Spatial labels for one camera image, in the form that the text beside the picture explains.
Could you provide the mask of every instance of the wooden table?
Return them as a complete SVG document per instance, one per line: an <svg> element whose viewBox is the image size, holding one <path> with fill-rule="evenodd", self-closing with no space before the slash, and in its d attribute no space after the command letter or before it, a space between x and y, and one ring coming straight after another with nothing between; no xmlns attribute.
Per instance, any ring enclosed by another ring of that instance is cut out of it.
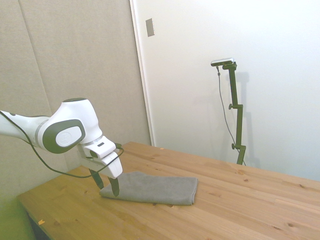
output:
<svg viewBox="0 0 320 240"><path fill-rule="evenodd" d="M92 178L61 175L18 196L51 239L320 240L318 181L134 142L123 147L125 173L198 178L194 205L107 199Z"/></svg>

